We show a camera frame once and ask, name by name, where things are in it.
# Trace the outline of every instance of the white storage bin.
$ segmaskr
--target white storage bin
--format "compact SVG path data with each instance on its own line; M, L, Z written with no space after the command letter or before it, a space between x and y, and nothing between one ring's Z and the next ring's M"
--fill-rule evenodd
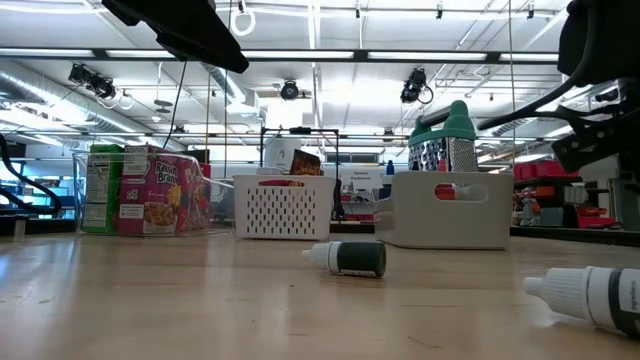
M440 200L439 184L468 184ZM407 248L505 249L513 203L511 174L400 172L378 202L376 236Z
M302 186L273 185L288 181ZM238 237L329 238L335 179L324 176L239 175L233 177L233 182Z

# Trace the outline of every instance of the desk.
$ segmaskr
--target desk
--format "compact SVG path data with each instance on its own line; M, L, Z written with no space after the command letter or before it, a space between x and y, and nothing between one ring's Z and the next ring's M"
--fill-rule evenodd
M371 235L348 235L348 238ZM310 242L230 235L0 245L0 359L634 359L640 343L521 292L553 266L640 250L513 238L509 252L388 247L384 280L324 274Z

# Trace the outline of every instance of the metal frame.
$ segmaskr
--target metal frame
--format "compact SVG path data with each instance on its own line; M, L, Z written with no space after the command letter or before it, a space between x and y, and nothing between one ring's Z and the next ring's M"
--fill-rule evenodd
M87 55L61 54L61 52L75 50L86 51ZM11 52L23 51L23 54L11 54ZM129 51L138 52L137 55L131 56L110 56L110 51ZM144 52L150 52L150 55L143 55ZM162 53L163 56L153 56L153 54ZM501 59L502 55L509 55L509 52L501 51L460 51L460 50L389 50L389 49L244 49L243 52L259 54L259 53L283 53L284 56L247 56L250 62L315 62L315 63L401 63L401 64L477 64L477 65L510 65L509 59ZM308 53L308 56L286 56L287 52ZM318 54L326 52L353 53L350 57L326 57ZM416 57L398 58L398 59L376 59L371 58L369 53L410 53L416 54ZM485 54L485 59L460 59L446 56L424 59L419 55L428 54ZM513 55L549 55L551 57L558 55L556 52L539 52L539 51L517 51ZM0 59L25 59L25 60L82 60L82 61L153 61L153 62L177 62L180 61L174 56L159 48L63 48L63 47L0 47ZM557 60L550 59L528 59L519 60L514 58L514 65L557 65Z
M336 180L339 179L339 167L340 167L340 130L338 129L309 129L312 133L316 132L316 133L333 133L336 136L336 144L335 144L335 148L336 148ZM276 135L274 136L274 138L281 138L281 132L283 131L288 131L289 133L291 133L291 129L269 129L269 128L265 128L263 127L262 129L260 129L260 167L262 167L263 163L264 163L264 135L268 132L277 132Z

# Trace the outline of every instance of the raisin bran box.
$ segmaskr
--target raisin bran box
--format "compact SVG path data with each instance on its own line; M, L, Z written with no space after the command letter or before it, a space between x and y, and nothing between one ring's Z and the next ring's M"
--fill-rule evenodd
M117 232L147 235L209 224L210 184L197 162L151 145L126 146Z

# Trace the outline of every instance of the clear plastic bin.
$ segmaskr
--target clear plastic bin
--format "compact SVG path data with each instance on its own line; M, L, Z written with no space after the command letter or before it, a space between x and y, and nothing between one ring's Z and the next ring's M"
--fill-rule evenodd
M233 229L231 181L204 176L210 165L191 156L131 151L74 153L79 233L191 236Z

